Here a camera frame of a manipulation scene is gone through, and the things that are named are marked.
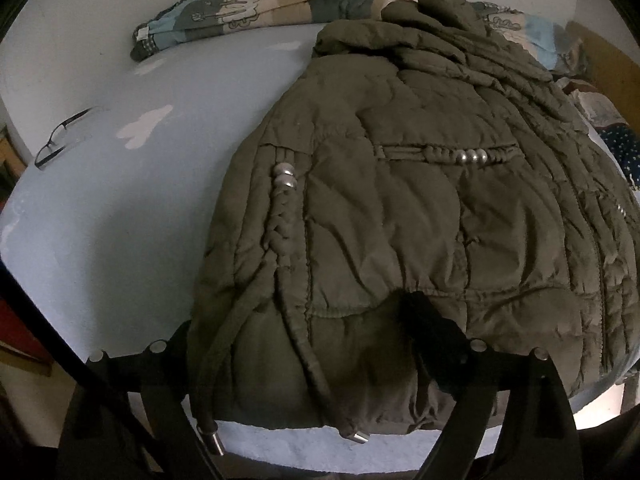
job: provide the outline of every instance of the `puffer jacket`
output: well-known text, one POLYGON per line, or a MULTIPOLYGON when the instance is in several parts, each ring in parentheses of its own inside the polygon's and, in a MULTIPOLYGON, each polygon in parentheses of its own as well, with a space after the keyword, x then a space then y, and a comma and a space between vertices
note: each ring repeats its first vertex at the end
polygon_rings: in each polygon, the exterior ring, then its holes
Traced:
POLYGON ((549 72, 465 0, 382 18, 327 25, 232 159, 188 340, 204 431, 441 429, 403 291, 547 349, 570 396, 638 341, 640 211, 549 72))

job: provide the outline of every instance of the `cartoon print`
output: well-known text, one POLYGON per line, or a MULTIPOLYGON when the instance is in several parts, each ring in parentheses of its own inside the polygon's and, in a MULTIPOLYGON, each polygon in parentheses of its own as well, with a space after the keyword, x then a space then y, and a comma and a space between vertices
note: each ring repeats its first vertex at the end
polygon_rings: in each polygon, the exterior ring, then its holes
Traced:
POLYGON ((511 20, 507 18, 501 19, 500 16, 489 17, 488 19, 492 22, 493 28, 508 28, 509 30, 522 30, 522 25, 519 23, 513 23, 511 20))
POLYGON ((213 18, 217 25, 228 23, 231 28, 238 25, 246 25, 258 19, 256 7, 260 0, 223 0, 218 9, 210 0, 203 0, 203 3, 210 8, 204 12, 194 12, 191 19, 194 22, 202 22, 207 18, 213 18))

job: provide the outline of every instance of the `black bar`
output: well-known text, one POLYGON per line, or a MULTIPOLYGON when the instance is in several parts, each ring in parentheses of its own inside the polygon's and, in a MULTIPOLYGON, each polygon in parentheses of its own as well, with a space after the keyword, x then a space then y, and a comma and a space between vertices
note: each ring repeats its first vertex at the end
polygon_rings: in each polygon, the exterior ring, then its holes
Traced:
POLYGON ((172 389, 173 381, 163 366, 164 352, 153 354, 147 348, 142 355, 140 394, 146 418, 164 444, 174 479, 224 480, 180 405, 184 396, 172 389))
POLYGON ((60 337, 43 316, 38 307, 31 301, 0 258, 0 294, 11 306, 16 315, 30 332, 42 343, 44 348, 62 366, 64 371, 76 382, 91 392, 105 408, 107 408, 146 448, 149 454, 164 469, 166 461, 159 442, 140 424, 131 413, 129 407, 122 402, 118 394, 107 383, 94 374, 81 361, 76 353, 60 337))

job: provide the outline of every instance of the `polka dot fabric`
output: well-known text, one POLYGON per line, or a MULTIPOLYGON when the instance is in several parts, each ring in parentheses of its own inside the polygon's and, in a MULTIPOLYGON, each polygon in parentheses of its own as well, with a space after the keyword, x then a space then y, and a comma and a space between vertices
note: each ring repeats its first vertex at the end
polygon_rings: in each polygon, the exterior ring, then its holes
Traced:
POLYGON ((640 139, 627 124, 597 128, 598 133, 617 160, 631 188, 640 190, 640 139))

